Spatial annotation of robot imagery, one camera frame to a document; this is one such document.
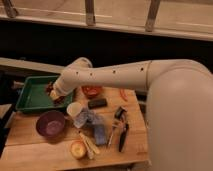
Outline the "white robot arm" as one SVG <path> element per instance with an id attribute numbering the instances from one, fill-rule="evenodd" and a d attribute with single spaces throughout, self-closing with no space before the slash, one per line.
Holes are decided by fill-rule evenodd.
<path id="1" fill-rule="evenodd" d="M 65 67 L 58 96 L 83 85 L 147 94 L 147 171 L 213 171 L 213 73 L 188 59 L 150 60 L 93 68 L 86 58 Z"/>

